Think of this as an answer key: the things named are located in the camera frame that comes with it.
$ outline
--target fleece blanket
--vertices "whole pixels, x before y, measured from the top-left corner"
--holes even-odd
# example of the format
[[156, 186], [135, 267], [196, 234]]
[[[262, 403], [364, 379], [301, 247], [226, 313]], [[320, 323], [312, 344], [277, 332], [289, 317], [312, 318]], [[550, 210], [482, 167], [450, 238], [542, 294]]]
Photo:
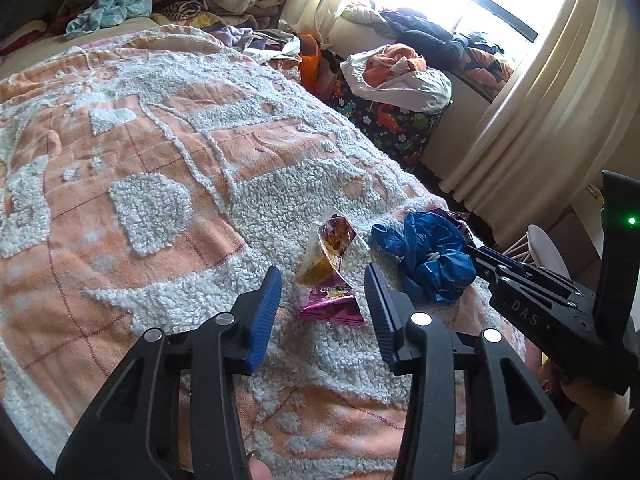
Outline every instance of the fleece blanket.
[[[298, 319], [292, 280], [327, 208], [369, 240], [443, 200], [299, 85], [194, 28], [72, 48], [0, 96], [0, 399], [47, 466], [137, 336], [196, 328], [275, 264], [265, 364], [236, 387], [246, 448], [277, 479], [394, 468], [410, 382], [380, 359], [363, 280], [373, 260], [397, 286], [396, 262], [349, 254], [358, 329]], [[522, 352], [488, 297], [477, 282], [435, 314], [496, 326]], [[456, 432], [460, 462], [462, 413]], [[180, 456], [188, 467], [188, 444]]]

